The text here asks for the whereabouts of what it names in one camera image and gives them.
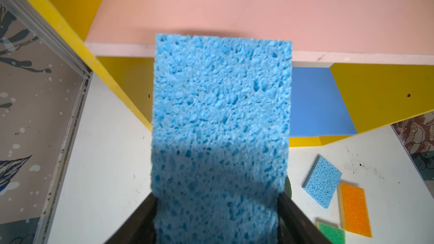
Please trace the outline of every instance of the blue panel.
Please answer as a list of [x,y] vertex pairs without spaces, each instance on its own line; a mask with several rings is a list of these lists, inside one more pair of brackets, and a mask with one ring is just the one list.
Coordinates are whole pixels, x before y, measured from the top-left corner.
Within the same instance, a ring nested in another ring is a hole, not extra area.
[[290,137],[357,134],[329,68],[293,68]]

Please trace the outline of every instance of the blue sponge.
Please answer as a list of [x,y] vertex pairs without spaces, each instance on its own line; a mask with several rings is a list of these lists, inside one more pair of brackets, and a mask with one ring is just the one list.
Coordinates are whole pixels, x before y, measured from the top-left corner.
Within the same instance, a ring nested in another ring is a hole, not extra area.
[[313,165],[303,189],[323,208],[327,209],[341,180],[342,173],[319,156]]
[[158,243],[277,243],[290,126],[288,41],[157,35]]

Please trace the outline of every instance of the green sponge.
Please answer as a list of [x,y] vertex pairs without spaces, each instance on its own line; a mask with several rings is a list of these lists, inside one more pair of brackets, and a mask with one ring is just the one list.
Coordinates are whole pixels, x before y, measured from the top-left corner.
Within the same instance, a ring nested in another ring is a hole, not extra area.
[[345,231],[339,228],[316,222],[316,227],[323,233],[326,238],[333,244],[345,244]]

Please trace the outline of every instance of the yellow sponge layer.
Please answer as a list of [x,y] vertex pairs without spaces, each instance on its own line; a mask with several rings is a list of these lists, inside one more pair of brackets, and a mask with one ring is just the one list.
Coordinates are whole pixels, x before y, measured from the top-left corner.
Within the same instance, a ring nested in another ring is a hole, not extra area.
[[343,230],[372,237],[365,190],[348,184],[338,185],[339,212]]

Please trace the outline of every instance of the scrub sponge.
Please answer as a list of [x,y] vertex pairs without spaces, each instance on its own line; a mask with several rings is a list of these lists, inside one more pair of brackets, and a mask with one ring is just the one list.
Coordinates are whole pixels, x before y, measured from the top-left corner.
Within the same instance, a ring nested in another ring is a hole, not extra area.
[[345,244],[345,231],[317,221],[316,227],[333,244]]
[[338,186],[339,213],[343,230],[372,237],[365,190],[348,184]]
[[303,189],[323,208],[328,208],[342,173],[319,156],[313,165]]
[[157,35],[156,43],[157,243],[277,243],[291,42]]

